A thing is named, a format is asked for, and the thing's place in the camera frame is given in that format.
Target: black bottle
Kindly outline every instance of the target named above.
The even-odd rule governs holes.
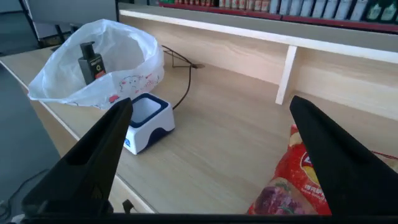
[[[366,13],[364,13],[364,20],[368,22],[377,22],[381,17],[383,8],[383,0],[372,0],[368,3]]]
[[[393,23],[397,14],[397,5],[398,2],[396,0],[390,0],[388,5],[381,12],[380,22]]]
[[[78,61],[87,85],[106,73],[102,57],[94,53],[93,44],[94,41],[80,44],[83,56]]]

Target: product on shelf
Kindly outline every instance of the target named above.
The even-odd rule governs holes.
[[[254,1],[255,0],[246,0],[246,9],[247,10],[254,10]]]
[[[261,11],[261,4],[262,4],[262,0],[255,0],[255,2],[254,2],[254,10],[255,11]]]
[[[372,0],[366,9],[365,20],[368,22],[376,22],[379,20],[382,11],[382,1]]]
[[[337,5],[338,0],[328,0],[322,17],[324,19],[332,19],[335,16]]]
[[[292,5],[290,7],[289,15],[291,16],[299,16],[300,11],[303,5],[303,0],[293,0]]]
[[[292,4],[292,0],[281,0],[279,14],[287,15],[290,12],[290,5]]]
[[[261,2],[261,11],[262,12],[268,12],[269,4],[270,4],[270,0],[262,0],[262,2]]]
[[[366,5],[368,4],[368,0],[357,0],[353,13],[351,14],[350,20],[352,21],[360,21],[363,17],[363,13],[365,12]]]
[[[239,0],[239,9],[246,8],[246,0]]]
[[[321,18],[326,6],[326,0],[317,0],[313,8],[312,17]]]
[[[280,0],[271,0],[271,5],[269,6],[269,12],[277,14],[279,11]]]
[[[225,8],[231,8],[231,1],[232,0],[225,0]]]
[[[390,0],[386,2],[388,2],[388,5],[381,12],[380,22],[393,23],[397,12],[397,1]]]
[[[304,0],[303,6],[301,7],[300,16],[311,16],[311,10],[314,0]]]
[[[341,0],[340,4],[338,5],[335,19],[339,19],[339,20],[347,19],[347,15],[348,15],[349,10],[351,9],[352,3],[353,3],[353,0]]]
[[[231,8],[237,9],[239,6],[239,0],[232,0]]]

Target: small box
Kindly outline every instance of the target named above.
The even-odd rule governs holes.
[[[174,128],[171,104],[150,93],[143,93],[132,101],[132,117],[124,147],[136,155]]]

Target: blue trim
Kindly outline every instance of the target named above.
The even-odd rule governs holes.
[[[142,151],[145,151],[146,149],[150,148],[153,144],[157,143],[159,140],[164,138],[166,135],[170,134],[172,131],[174,131],[174,128],[171,129],[170,131],[166,131],[163,128],[156,128],[150,134],[147,145],[138,153],[141,153]]]
[[[152,119],[154,116],[158,115],[162,110],[166,109],[166,107],[168,107],[168,105],[169,105],[168,102],[163,101],[163,100],[159,99],[158,97],[151,95],[149,93],[143,93],[143,94],[137,96],[135,99],[132,100],[132,103],[134,104],[142,98],[148,98],[150,100],[155,101],[156,103],[160,104],[160,108],[157,111],[155,111],[155,113],[151,114],[149,117],[147,117],[145,120],[143,120],[139,123],[131,121],[130,126],[132,126],[133,128],[141,127],[146,122],[148,122],[150,119]]]

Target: black cable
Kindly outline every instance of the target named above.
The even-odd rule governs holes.
[[[167,54],[169,54],[169,55],[171,55],[172,56],[172,67],[173,68],[189,68],[189,78],[188,78],[188,87],[187,87],[187,90],[185,91],[185,93],[184,93],[184,95],[181,97],[181,99],[180,99],[180,101],[178,101],[178,103],[177,104],[175,104],[174,106],[173,106],[173,110],[175,109],[175,108],[177,108],[178,106],[179,106],[179,104],[185,99],[185,97],[187,96],[187,94],[188,94],[188,92],[189,92],[189,89],[191,88],[191,79],[192,79],[192,68],[198,68],[194,63],[192,63],[191,61],[189,61],[187,58],[185,58],[184,56],[182,56],[182,55],[180,55],[179,53],[177,53],[177,52],[175,52],[174,50],[172,50],[172,49],[170,49],[170,48],[168,48],[168,47],[166,47],[166,46],[164,46],[164,45],[162,45],[162,47],[164,47],[164,48],[166,48],[167,50],[165,50],[164,52],[165,53],[167,53]],[[180,60],[183,60],[183,61],[185,61],[185,62],[187,62],[187,63],[189,63],[190,65],[189,66],[174,66],[174,57],[175,58],[178,58],[178,59],[180,59]]]
[[[11,213],[12,213],[11,201],[19,193],[19,191],[23,188],[23,186],[25,186],[26,183],[28,183],[29,181],[33,180],[37,176],[39,176],[39,175],[41,175],[41,174],[43,174],[44,172],[47,172],[47,171],[48,171],[48,169],[44,169],[44,170],[38,172],[37,174],[33,175],[32,177],[29,177],[25,181],[23,181],[23,183],[20,184],[18,189],[14,193],[12,193],[11,197],[6,202],[1,202],[0,208],[4,209],[4,211],[2,213],[0,213],[0,220],[1,221],[5,221],[11,216]]]

